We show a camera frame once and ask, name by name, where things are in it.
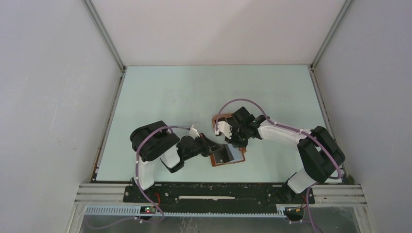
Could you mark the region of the pink oval plastic tray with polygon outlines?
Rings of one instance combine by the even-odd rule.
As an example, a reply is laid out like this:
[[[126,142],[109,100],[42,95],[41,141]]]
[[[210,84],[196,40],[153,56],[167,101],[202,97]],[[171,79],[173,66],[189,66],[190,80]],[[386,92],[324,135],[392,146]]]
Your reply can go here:
[[[226,113],[226,114],[220,114],[220,115],[215,115],[212,118],[212,129],[215,131],[215,123],[218,121],[225,121],[229,124],[229,120],[233,119],[231,113]]]

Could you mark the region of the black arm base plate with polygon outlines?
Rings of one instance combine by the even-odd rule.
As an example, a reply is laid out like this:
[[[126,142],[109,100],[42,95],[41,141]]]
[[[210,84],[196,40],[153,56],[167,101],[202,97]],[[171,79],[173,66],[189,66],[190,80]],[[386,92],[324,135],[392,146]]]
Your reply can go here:
[[[277,205],[314,204],[313,192],[296,194],[280,183],[157,182],[141,192],[126,186],[125,203],[159,203],[164,213],[277,214]]]

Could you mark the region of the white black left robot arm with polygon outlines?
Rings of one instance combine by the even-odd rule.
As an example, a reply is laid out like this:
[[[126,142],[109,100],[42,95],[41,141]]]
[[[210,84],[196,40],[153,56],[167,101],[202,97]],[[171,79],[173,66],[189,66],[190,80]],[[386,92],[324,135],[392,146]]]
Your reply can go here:
[[[130,135],[130,141],[136,153],[135,196],[141,202],[148,202],[153,198],[155,161],[160,160],[170,173],[176,173],[191,158],[227,152],[225,144],[208,139],[193,126],[168,126],[164,121],[135,129]]]

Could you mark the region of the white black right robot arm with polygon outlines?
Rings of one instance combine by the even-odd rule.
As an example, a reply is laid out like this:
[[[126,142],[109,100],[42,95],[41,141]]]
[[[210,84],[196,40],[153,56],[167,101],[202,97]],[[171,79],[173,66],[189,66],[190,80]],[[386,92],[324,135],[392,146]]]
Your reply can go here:
[[[241,107],[228,120],[218,119],[214,128],[217,135],[223,134],[234,147],[245,148],[249,139],[259,139],[297,149],[303,168],[288,178],[282,190],[284,200],[289,203],[297,202],[308,187],[332,179],[334,172],[338,173],[336,179],[342,175],[339,167],[345,161],[345,155],[322,126],[312,130],[297,129],[271,121],[265,114],[255,117]]]

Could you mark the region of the brown leather card holder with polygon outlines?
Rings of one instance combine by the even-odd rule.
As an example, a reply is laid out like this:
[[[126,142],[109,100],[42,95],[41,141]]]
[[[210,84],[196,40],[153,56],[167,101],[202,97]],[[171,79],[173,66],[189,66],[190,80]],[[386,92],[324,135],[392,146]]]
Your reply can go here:
[[[246,148],[235,148],[232,144],[224,147],[210,155],[212,167],[245,162]]]

